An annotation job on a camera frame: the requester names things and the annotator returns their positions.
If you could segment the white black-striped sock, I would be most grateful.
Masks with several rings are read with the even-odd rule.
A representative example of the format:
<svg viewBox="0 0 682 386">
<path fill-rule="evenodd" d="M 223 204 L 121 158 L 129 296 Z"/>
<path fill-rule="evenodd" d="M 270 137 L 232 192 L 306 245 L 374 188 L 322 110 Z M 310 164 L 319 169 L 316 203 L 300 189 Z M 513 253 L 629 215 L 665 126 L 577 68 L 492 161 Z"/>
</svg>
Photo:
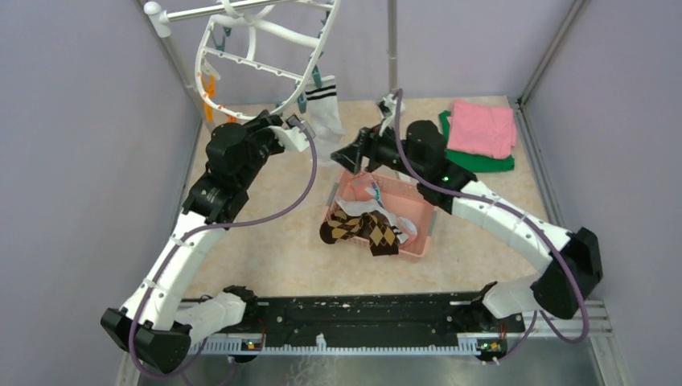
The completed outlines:
<svg viewBox="0 0 682 386">
<path fill-rule="evenodd" d="M 340 147 L 340 142 L 347 131 L 343 128 L 339 115 L 337 82 L 334 76 L 324 76 L 320 86 L 315 83 L 306 85 L 304 95 L 307 101 L 307 112 L 310 115 L 310 126 L 313 129 L 314 144 L 318 164 L 333 166 L 331 153 Z"/>
</svg>

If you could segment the brown argyle sock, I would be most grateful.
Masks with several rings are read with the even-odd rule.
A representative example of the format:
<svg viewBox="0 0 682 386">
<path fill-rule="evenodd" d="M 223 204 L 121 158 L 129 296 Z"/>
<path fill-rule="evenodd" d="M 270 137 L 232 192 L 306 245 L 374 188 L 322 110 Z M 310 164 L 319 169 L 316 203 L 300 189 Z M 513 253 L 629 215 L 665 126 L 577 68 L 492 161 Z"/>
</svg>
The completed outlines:
<svg viewBox="0 0 682 386">
<path fill-rule="evenodd" d="M 319 236 L 325 244 L 336 244 L 357 236 L 363 226 L 362 215 L 352 216 L 338 208 L 321 224 Z"/>
<path fill-rule="evenodd" d="M 400 241 L 391 224 L 378 212 L 364 213 L 359 237 L 366 240 L 374 257 L 397 255 Z"/>
</svg>

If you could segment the pink striped sock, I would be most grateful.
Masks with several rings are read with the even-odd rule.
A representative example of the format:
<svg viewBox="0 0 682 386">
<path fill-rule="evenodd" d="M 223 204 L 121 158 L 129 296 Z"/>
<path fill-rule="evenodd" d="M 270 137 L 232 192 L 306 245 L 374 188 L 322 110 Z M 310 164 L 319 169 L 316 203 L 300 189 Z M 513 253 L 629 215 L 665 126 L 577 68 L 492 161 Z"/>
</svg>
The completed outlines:
<svg viewBox="0 0 682 386">
<path fill-rule="evenodd" d="M 386 207 L 381 196 L 378 182 L 371 175 L 361 175 L 351 180 L 351 188 L 357 201 L 374 201 L 379 208 L 378 212 L 385 217 L 391 226 L 399 231 L 400 242 L 410 244 L 415 241 L 417 236 L 416 225 L 409 219 L 395 215 Z"/>
</svg>

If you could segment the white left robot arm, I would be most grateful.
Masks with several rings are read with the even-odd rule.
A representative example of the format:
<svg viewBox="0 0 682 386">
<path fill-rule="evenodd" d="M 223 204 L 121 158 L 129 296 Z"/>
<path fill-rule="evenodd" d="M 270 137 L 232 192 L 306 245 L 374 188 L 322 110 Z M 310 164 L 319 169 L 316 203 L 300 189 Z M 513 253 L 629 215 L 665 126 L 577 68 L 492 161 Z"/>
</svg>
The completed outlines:
<svg viewBox="0 0 682 386">
<path fill-rule="evenodd" d="M 123 350 L 162 374 L 177 372 L 191 345 L 233 326 L 252 330 L 255 297 L 243 287 L 224 292 L 189 309 L 180 303 L 208 252 L 248 202 L 247 190 L 270 156 L 285 148 L 277 132 L 278 115 L 264 110 L 243 124 L 225 123 L 211 133 L 207 162 L 182 205 L 162 254 L 141 285 L 122 306 L 108 308 L 101 326 Z"/>
</svg>

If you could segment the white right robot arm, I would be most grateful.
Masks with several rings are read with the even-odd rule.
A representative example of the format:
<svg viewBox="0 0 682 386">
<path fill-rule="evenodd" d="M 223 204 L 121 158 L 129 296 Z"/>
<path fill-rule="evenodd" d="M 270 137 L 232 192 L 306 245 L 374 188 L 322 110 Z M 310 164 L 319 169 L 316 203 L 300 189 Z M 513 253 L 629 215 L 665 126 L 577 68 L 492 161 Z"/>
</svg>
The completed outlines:
<svg viewBox="0 0 682 386">
<path fill-rule="evenodd" d="M 587 314 L 585 300 L 603 276 L 596 235 L 540 220 L 494 193 L 446 157 L 446 140 L 432 121 L 409 124 L 402 140 L 392 129 L 363 128 L 331 159 L 352 174 L 386 166 L 412 175 L 425 201 L 488 231 L 535 268 L 533 275 L 483 291 L 481 303 L 471 310 L 481 331 L 493 331 L 507 316 L 527 311 L 560 319 Z"/>
</svg>

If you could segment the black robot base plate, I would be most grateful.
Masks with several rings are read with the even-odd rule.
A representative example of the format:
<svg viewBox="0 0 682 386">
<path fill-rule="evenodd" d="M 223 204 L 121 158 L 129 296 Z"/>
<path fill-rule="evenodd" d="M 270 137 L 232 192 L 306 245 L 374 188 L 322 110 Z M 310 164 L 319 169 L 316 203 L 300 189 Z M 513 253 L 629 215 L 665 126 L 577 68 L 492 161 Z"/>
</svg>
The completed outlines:
<svg viewBox="0 0 682 386">
<path fill-rule="evenodd" d="M 242 321 L 223 328 L 263 338 L 267 348 L 455 347 L 460 335 L 522 333 L 521 314 L 495 318 L 476 292 L 268 297 L 248 303 Z"/>
</svg>

